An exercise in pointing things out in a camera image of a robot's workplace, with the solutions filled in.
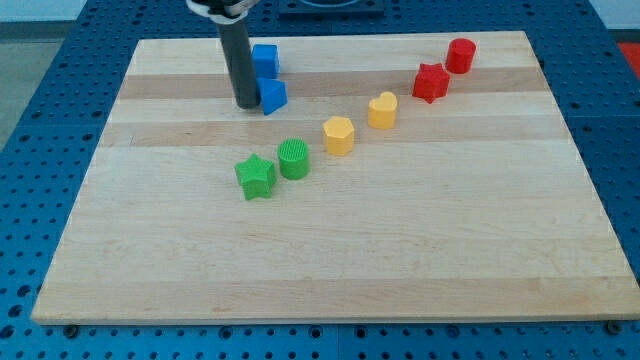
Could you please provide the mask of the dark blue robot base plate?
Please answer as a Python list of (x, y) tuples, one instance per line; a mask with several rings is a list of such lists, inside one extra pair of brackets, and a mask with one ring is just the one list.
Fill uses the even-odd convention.
[(278, 0), (280, 17), (383, 15), (384, 0)]

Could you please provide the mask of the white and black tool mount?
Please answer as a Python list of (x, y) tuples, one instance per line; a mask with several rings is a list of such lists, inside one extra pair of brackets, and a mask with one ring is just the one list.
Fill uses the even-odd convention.
[(260, 0), (186, 0), (187, 7), (195, 14), (216, 24), (234, 24), (243, 20)]

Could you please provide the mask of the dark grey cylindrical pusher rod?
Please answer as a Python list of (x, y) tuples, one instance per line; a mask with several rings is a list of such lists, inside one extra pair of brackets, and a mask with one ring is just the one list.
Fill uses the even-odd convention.
[(216, 27), (236, 104), (242, 109), (256, 108), (260, 93), (245, 21), (233, 19)]

